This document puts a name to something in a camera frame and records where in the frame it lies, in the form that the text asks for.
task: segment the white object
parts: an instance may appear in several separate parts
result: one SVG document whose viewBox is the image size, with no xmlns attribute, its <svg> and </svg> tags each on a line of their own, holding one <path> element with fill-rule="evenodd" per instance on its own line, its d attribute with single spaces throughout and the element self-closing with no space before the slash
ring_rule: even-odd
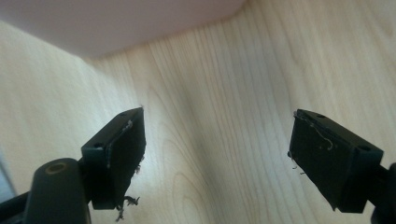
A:
<svg viewBox="0 0 396 224">
<path fill-rule="evenodd" d="M 99 56 L 233 14 L 245 0 L 1 0 L 0 19 L 79 56 Z"/>
</svg>

